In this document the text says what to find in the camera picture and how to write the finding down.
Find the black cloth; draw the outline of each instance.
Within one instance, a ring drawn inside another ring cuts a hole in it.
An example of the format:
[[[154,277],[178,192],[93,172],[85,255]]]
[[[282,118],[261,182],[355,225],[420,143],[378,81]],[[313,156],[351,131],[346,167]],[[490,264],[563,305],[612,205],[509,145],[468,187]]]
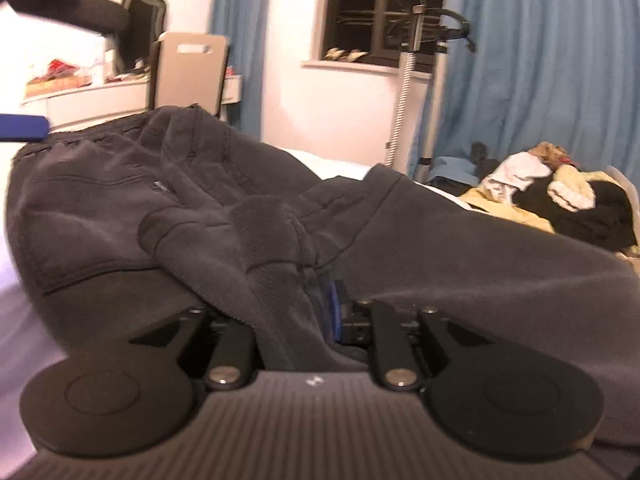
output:
[[[321,181],[198,107],[53,134],[15,157],[10,247],[67,349],[194,305],[249,324],[270,369],[354,370],[321,284],[440,308],[573,363],[604,391],[598,437],[640,444],[640,280],[612,254],[460,208],[389,168]]]
[[[497,170],[498,166],[500,166],[500,160],[497,158],[485,158],[478,161],[474,174],[479,180],[482,180]]]
[[[428,182],[431,187],[437,187],[453,196],[462,196],[471,189],[469,184],[451,180],[445,176],[437,176]]]
[[[617,252],[636,244],[633,213],[625,190],[612,182],[595,180],[595,208],[568,211],[556,204],[546,188],[553,175],[537,178],[524,191],[516,191],[513,203],[549,220],[556,233]]]

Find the blue curtain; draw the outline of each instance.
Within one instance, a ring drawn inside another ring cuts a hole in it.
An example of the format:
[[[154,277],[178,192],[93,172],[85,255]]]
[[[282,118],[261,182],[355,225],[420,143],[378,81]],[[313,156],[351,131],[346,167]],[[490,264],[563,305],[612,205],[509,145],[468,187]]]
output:
[[[214,0],[211,34],[229,38],[229,65],[242,74],[242,100],[230,105],[229,122],[260,138],[262,71],[269,0]]]
[[[435,155],[467,156],[480,140],[502,158],[549,140],[640,184],[640,0],[445,6],[471,20],[478,51],[450,43]]]

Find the sweatpants pocket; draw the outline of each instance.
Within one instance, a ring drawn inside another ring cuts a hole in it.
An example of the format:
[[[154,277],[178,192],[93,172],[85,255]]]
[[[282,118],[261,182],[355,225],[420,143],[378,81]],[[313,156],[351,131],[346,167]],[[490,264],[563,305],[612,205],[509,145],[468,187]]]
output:
[[[167,186],[142,174],[35,181],[24,197],[18,244],[44,294],[106,272],[153,269],[158,264],[138,245],[138,225],[175,204]]]

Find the chair backrest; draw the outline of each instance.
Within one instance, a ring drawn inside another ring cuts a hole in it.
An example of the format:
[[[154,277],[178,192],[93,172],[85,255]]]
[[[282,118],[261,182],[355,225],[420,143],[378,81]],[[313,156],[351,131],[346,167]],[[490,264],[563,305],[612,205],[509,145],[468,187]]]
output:
[[[152,53],[149,108],[197,103],[219,115],[228,51],[224,36],[162,34]]]
[[[119,73],[130,72],[139,59],[149,63],[150,51],[164,32],[166,2],[164,0],[122,0],[129,20],[127,27],[114,38],[116,66]]]

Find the ribbed gray platform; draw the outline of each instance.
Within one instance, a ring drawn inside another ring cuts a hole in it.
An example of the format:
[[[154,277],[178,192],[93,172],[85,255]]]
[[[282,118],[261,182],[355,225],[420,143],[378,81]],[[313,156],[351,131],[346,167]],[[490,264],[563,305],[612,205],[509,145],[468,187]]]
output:
[[[610,480],[580,453],[552,463],[504,463],[457,444],[418,398],[366,373],[262,372],[208,397],[187,428],[124,458],[41,452],[15,480]]]

